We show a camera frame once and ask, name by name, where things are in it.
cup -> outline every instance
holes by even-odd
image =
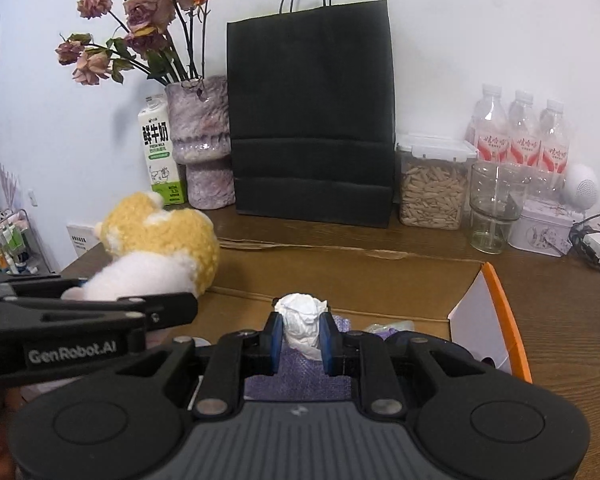
[[[470,170],[470,244],[499,254],[524,208],[528,173],[521,166],[479,161]]]

crumpled white tissue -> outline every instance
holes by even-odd
[[[286,342],[307,359],[322,361],[318,348],[320,326],[318,317],[327,311],[327,302],[310,294],[288,294],[275,304],[275,311],[285,322]]]

white round speaker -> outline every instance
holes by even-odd
[[[562,193],[564,200],[573,207],[579,210],[591,208],[599,196],[595,171],[579,163],[567,165]]]

plush toy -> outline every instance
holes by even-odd
[[[195,209],[165,211],[156,192],[123,199],[96,226],[113,262],[66,300],[112,301],[125,296],[191,292],[200,297],[211,285],[220,246],[213,223]]]

wooden table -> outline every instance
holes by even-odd
[[[462,232],[407,228],[395,218],[384,230],[239,216],[232,207],[209,216],[223,238],[355,246],[493,263],[522,333],[533,381],[576,403],[591,426],[591,445],[577,478],[600,480],[600,272],[574,256],[553,258],[512,248],[488,256],[470,247]],[[64,274],[90,276],[108,261],[100,245]]]

